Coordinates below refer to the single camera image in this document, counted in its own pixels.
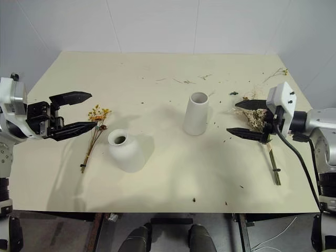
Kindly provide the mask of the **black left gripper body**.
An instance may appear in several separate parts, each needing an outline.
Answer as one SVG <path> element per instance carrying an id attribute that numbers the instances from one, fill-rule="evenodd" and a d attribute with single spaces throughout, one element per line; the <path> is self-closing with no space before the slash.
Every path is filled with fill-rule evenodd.
<path id="1" fill-rule="evenodd" d="M 60 106 L 46 101 L 29 104 L 26 122 L 33 132 L 43 139 L 50 138 L 64 127 L 64 119 L 58 114 Z"/>

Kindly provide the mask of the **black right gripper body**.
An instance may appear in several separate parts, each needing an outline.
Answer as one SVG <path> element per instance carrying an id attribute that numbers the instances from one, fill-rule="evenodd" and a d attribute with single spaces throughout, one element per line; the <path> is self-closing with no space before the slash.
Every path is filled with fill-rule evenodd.
<path id="1" fill-rule="evenodd" d="M 271 134 L 277 134 L 276 126 L 281 130 L 284 123 L 285 111 L 281 106 L 276 106 L 275 112 L 269 109 L 266 111 L 264 117 L 264 127 L 262 130 L 261 140 L 262 144 L 266 144 Z"/>

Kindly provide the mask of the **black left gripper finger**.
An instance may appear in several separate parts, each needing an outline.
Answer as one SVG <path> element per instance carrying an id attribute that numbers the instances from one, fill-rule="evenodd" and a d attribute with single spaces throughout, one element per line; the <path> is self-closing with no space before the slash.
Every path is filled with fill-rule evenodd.
<path id="1" fill-rule="evenodd" d="M 51 138 L 56 141 L 74 138 L 91 131 L 96 126 L 96 122 L 75 122 L 65 125 L 61 129 L 51 131 Z"/>
<path id="2" fill-rule="evenodd" d="M 49 97 L 50 114 L 55 116 L 60 107 L 65 105 L 75 105 L 86 101 L 91 98 L 92 94 L 83 91 L 66 92 L 59 95 Z"/>

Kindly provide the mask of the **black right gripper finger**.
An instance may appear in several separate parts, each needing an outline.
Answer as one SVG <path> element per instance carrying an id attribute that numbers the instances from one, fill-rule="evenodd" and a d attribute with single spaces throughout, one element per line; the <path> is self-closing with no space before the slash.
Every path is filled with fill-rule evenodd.
<path id="1" fill-rule="evenodd" d="M 235 104 L 242 109 L 267 109 L 266 100 L 243 100 Z"/>
<path id="2" fill-rule="evenodd" d="M 237 137 L 247 140 L 260 141 L 262 138 L 262 133 L 251 131 L 245 128 L 227 128 L 226 131 Z"/>

